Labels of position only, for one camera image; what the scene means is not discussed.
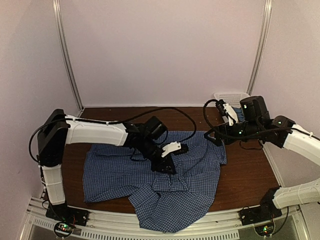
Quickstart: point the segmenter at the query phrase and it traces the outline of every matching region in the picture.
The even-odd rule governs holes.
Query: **plaid shirt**
[[[166,142],[189,134],[170,131]],[[93,144],[84,165],[84,201],[130,196],[141,228],[174,233],[188,227],[208,212],[215,199],[220,164],[227,159],[225,147],[207,141],[202,131],[184,143],[189,147],[187,153],[172,154],[175,175],[152,172],[151,162],[143,161],[138,151],[134,158],[141,161],[132,161],[132,149]]]

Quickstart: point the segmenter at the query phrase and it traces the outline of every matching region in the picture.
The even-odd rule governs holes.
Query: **robotic arm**
[[[167,130],[155,116],[145,123],[133,124],[78,118],[56,109],[37,135],[37,158],[50,202],[47,217],[64,222],[75,218],[77,225],[86,225],[88,211],[68,207],[65,199],[61,165],[66,144],[99,143],[134,148],[151,161],[152,171],[174,175],[176,169],[171,153],[183,154],[188,146],[172,142],[159,147],[154,140]]]
[[[219,112],[223,115],[221,105],[224,106],[224,102],[221,100],[212,102],[216,102]],[[244,122],[211,126],[212,129],[205,134],[205,138],[218,146],[222,144],[222,140],[228,145],[236,140],[258,139],[263,143],[270,142],[279,148],[296,152],[320,166],[320,139],[312,132],[306,131],[285,116],[280,115],[270,119],[262,96],[245,98],[240,104]],[[254,224],[269,220],[272,215],[281,216],[282,208],[319,201],[320,178],[298,186],[270,189],[262,198],[259,207],[241,210],[240,218],[243,225]]]

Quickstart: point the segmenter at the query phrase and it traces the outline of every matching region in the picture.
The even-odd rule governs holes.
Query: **white wall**
[[[202,106],[245,92],[264,0],[61,1],[85,106]]]
[[[320,136],[320,1],[276,0],[254,95],[270,115],[284,115]],[[268,145],[286,187],[320,177],[320,167]],[[320,205],[303,206],[309,229],[319,239]]]
[[[0,1],[0,82],[0,239],[13,240],[31,196],[42,190],[30,135],[55,108],[77,113],[52,1]]]

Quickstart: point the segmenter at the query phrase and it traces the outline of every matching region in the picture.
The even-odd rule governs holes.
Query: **floor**
[[[124,120],[134,115],[153,109],[154,107],[114,107],[86,108],[81,117],[95,120]],[[207,131],[209,127],[204,121],[201,107],[180,107],[197,123],[199,131]],[[209,120],[214,125],[223,123],[216,108],[208,108]],[[162,110],[155,116],[170,131],[192,131],[193,125],[183,115],[173,110]],[[145,122],[150,115],[143,116],[134,123]],[[245,147],[257,147],[257,142],[243,143]],[[62,164],[63,186],[68,205],[93,210],[118,213],[135,213],[127,197],[98,203],[85,203],[82,177],[86,153],[91,144],[77,143],[67,145]],[[215,200],[209,211],[229,210],[245,206],[258,205],[260,199],[269,188],[278,186],[275,175],[263,150],[244,150],[238,142],[226,148],[227,164],[221,166],[221,175]]]

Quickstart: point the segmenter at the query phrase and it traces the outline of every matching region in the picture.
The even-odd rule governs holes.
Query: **vent grille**
[[[188,237],[188,238],[182,238],[182,237],[139,237],[139,238],[133,238],[133,237],[121,237],[121,236],[111,236],[107,233],[102,232],[93,232],[90,230],[82,229],[81,231],[81,237],[83,239],[87,240],[239,240],[239,232],[238,230],[223,232],[223,233],[214,233],[214,234],[208,234],[207,236],[203,237]]]
[[[250,96],[245,92],[217,92],[214,94],[214,97],[217,100],[223,99],[232,107],[240,108],[240,101]]]
[[[49,222],[41,218],[35,218],[33,224],[39,227],[43,227],[45,229],[54,229],[54,224],[52,222]]]

